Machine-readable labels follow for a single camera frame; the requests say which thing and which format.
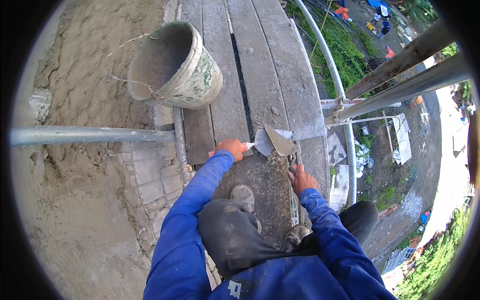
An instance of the hand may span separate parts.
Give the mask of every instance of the hand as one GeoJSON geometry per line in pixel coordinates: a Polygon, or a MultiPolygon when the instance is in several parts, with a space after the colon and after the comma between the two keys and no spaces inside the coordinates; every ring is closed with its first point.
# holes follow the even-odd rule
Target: hand
{"type": "Polygon", "coordinates": [[[235,161],[239,161],[243,159],[243,154],[241,153],[241,146],[240,146],[239,140],[234,140],[234,139],[223,140],[218,144],[216,144],[215,151],[218,151],[220,149],[230,151],[233,154],[233,156],[235,156],[235,161]]]}
{"type": "Polygon", "coordinates": [[[293,166],[297,171],[294,173],[287,171],[288,179],[292,183],[292,188],[295,194],[300,195],[300,193],[305,189],[317,189],[317,180],[313,178],[312,175],[305,172],[303,165],[293,166]]]}

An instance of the bucket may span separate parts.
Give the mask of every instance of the bucket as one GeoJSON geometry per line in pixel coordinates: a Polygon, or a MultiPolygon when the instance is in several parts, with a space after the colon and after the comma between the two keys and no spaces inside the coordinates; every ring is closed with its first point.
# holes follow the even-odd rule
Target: bucket
{"type": "Polygon", "coordinates": [[[150,36],[130,62],[130,95],[139,101],[188,109],[212,103],[220,93],[223,77],[198,31],[186,21],[174,21],[150,36]]]}

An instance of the trowel handle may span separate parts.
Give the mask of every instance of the trowel handle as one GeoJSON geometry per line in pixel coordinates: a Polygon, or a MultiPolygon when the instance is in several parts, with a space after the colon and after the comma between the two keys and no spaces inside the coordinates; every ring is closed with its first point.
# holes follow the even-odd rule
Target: trowel handle
{"type": "MultiPolygon", "coordinates": [[[[248,142],[241,143],[240,144],[240,151],[245,152],[245,151],[249,150],[250,148],[252,148],[252,146],[254,146],[254,145],[255,145],[254,143],[248,143],[248,142]]],[[[212,157],[213,154],[215,154],[215,151],[208,152],[208,157],[212,157]]]]}

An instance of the blue tarp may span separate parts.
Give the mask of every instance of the blue tarp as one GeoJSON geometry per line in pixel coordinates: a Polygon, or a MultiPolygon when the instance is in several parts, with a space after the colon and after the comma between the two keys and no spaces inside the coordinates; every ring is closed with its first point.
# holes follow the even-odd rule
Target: blue tarp
{"type": "Polygon", "coordinates": [[[367,0],[368,4],[370,4],[370,6],[374,7],[374,8],[377,8],[379,7],[380,5],[383,5],[384,7],[387,8],[387,11],[388,13],[390,13],[390,9],[388,8],[387,4],[383,1],[378,1],[378,0],[367,0]]]}

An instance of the dark pants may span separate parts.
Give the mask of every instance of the dark pants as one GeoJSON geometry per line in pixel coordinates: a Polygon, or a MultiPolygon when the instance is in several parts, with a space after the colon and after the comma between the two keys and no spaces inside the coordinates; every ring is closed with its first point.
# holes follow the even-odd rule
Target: dark pants
{"type": "MultiPolygon", "coordinates": [[[[338,216],[361,245],[378,222],[378,210],[370,201],[358,202],[338,216]]],[[[292,253],[275,249],[258,233],[256,216],[228,199],[213,200],[204,206],[198,213],[198,231],[225,279],[268,259],[318,253],[314,233],[306,236],[292,253]]]]}

